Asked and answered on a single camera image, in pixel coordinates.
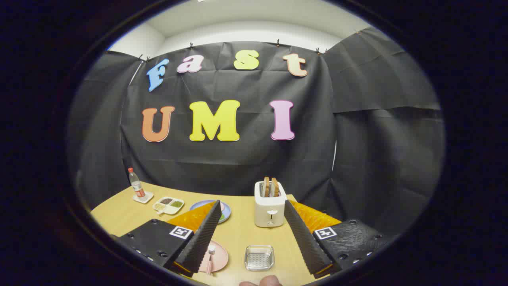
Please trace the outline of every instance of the table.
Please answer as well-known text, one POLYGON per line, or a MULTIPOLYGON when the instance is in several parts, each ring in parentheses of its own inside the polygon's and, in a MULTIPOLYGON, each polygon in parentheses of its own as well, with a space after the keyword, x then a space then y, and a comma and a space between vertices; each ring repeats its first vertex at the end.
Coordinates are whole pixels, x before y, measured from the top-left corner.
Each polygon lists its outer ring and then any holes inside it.
MULTIPOLYGON (((229 255, 226 267, 214 272, 213 276, 199 272, 192 279, 211 286, 238 286, 242 281, 258 284, 267 275, 276 275, 285 286, 304 285, 316 281, 305 266, 298 244, 288 222, 274 228, 258 227, 254 223, 254 196, 210 195, 175 190, 141 183, 143 189, 154 194, 147 204, 132 199, 134 190, 129 187, 107 199, 92 210, 93 218, 109 234, 122 236, 129 231, 156 218, 167 221, 185 213, 198 201, 219 199, 231 207, 231 216, 215 229, 212 240, 222 245, 229 255), (157 215, 152 205, 163 196, 180 198, 185 201, 182 209, 175 215, 157 215), (244 264, 245 248, 252 244, 268 244, 273 246, 275 264, 268 271, 248 271, 244 264)), ((288 194, 288 199, 295 200, 288 194)))

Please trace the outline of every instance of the toaster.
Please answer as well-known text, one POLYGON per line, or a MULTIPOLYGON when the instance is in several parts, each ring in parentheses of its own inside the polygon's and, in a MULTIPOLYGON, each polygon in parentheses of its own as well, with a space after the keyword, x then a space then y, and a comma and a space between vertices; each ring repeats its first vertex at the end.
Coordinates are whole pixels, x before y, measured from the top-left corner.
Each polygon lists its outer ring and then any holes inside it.
POLYGON ((273 188, 270 184, 270 197, 265 197, 264 182, 257 182, 254 185, 254 197, 256 200, 256 225, 260 227, 276 227, 284 223, 284 205, 286 194, 282 185, 279 186, 279 196, 274 197, 273 188))

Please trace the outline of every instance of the bread slice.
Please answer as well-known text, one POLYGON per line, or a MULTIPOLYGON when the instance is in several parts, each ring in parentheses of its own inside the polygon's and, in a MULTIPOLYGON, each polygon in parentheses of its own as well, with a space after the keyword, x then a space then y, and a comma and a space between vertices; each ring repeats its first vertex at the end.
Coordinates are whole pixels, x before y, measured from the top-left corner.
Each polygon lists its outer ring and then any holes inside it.
POLYGON ((277 184, 276 178, 272 178, 272 190, 273 196, 279 196, 279 184, 277 184))
POLYGON ((265 177, 265 180, 263 182, 263 187, 265 188, 265 197, 270 196, 270 182, 269 182, 269 180, 270 180, 269 177, 265 177))

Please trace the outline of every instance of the pink plate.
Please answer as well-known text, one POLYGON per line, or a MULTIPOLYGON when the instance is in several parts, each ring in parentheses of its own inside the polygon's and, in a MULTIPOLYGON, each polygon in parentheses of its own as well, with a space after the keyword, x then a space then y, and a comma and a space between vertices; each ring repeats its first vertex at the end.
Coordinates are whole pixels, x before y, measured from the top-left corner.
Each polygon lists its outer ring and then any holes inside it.
MULTIPOLYGON (((215 245, 215 254, 212 255, 212 272, 219 271, 224 268, 226 264, 228 264, 229 256, 228 252, 218 243, 211 240, 209 245, 215 245)), ((199 267, 200 272, 206 272, 206 267, 208 266, 208 259, 210 258, 210 254, 208 253, 208 248, 206 249, 205 257, 203 257, 203 261, 201 262, 201 266, 199 267)))

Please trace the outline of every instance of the finger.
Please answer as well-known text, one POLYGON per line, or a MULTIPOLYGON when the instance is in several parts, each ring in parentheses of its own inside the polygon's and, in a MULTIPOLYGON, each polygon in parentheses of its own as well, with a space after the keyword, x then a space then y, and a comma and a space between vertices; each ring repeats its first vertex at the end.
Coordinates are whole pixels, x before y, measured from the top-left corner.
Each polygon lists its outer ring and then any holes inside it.
POLYGON ((238 286, 257 286, 257 285, 254 283, 244 281, 244 282, 240 282, 240 284, 238 286))
POLYGON ((261 279, 259 286, 282 286, 282 284, 280 284, 279 279, 277 279, 277 276, 270 275, 261 279))

